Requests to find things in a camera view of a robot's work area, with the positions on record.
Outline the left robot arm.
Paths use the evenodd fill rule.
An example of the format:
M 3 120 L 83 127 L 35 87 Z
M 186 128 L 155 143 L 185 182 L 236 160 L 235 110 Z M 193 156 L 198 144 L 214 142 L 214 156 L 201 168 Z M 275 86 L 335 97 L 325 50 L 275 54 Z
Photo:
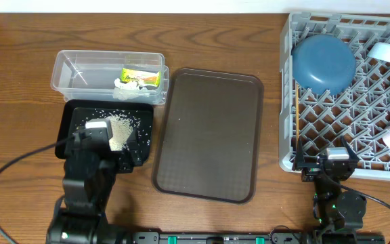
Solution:
M 56 206 L 47 243 L 132 243 L 132 234 L 109 224 L 105 214 L 117 174 L 144 163 L 142 147 L 130 137 L 126 147 L 111 151 L 107 136 L 75 136 L 64 163 L 65 208 Z

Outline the wooden chopstick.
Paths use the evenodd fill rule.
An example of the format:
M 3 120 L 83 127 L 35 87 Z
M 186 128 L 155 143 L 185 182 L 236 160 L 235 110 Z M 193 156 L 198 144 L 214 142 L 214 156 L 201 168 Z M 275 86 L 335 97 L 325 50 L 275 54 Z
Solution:
M 296 147 L 299 144 L 299 120 L 300 120 L 300 113 L 299 113 L 299 84 L 295 82 L 295 124 L 296 124 Z

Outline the dark blue plate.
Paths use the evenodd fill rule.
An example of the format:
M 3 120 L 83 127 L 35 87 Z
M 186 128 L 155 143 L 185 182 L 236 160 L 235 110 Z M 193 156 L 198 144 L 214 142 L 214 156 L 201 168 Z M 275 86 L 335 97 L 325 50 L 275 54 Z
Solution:
M 292 50 L 292 73 L 296 82 L 312 93 L 326 90 L 337 95 L 348 88 L 356 73 L 351 48 L 330 35 L 315 35 Z

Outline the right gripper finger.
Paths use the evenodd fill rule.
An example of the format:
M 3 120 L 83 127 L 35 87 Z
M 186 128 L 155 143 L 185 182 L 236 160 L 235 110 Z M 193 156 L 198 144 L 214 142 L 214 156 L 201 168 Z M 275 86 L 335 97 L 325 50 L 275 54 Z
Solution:
M 345 140 L 345 138 L 343 136 L 340 137 L 340 141 L 341 141 L 342 146 L 347 151 L 347 154 L 349 155 L 349 160 L 353 161 L 354 163 L 358 163 L 360 161 L 359 157 L 352 150 L 352 148 L 350 147 L 350 145 L 347 143 L 347 141 Z
M 293 171 L 299 171 L 302 170 L 305 164 L 305 157 L 304 157 L 304 152 L 303 152 L 303 144 L 302 144 L 302 139 L 299 138 L 297 140 L 297 149 L 296 149 L 296 155 L 295 155 L 295 160 L 292 165 L 292 170 Z

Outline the rice pile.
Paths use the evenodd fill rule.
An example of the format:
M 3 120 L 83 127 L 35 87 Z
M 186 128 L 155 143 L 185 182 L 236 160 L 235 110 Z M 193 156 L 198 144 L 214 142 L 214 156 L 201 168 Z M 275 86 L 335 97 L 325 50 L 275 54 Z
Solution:
M 139 129 L 141 119 L 134 112 L 118 109 L 87 109 L 86 115 L 78 115 L 74 122 L 74 128 L 85 126 L 92 119 L 109 119 L 111 123 L 112 137 L 109 139 L 111 151 L 122 151 L 127 148 L 127 139 L 135 128 Z

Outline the yellow snack wrapper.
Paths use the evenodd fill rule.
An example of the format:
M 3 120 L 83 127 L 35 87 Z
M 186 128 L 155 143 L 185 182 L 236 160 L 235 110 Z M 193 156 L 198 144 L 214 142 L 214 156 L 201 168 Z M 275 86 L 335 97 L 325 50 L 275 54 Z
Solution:
M 160 71 L 157 73 L 123 68 L 120 76 L 123 83 L 136 82 L 143 86 L 158 87 L 160 84 Z

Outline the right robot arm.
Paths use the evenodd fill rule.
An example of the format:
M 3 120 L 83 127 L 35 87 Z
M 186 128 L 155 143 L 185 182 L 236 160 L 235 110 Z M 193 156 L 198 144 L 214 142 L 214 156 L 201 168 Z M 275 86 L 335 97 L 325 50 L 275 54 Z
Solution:
M 304 157 L 302 140 L 292 170 L 301 172 L 301 180 L 313 182 L 313 216 L 320 225 L 300 238 L 302 243 L 357 243 L 356 231 L 363 227 L 367 200 L 351 190 L 343 190 L 358 166 L 359 158 L 345 141 L 340 147 L 326 148 L 315 161 Z

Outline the white tissue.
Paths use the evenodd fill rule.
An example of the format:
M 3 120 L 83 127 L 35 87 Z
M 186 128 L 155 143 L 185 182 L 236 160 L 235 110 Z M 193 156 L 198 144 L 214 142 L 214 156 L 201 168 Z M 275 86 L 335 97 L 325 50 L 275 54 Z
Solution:
M 117 100 L 130 100 L 138 97 L 149 97 L 150 92 L 136 81 L 123 83 L 119 78 L 114 80 L 113 98 Z

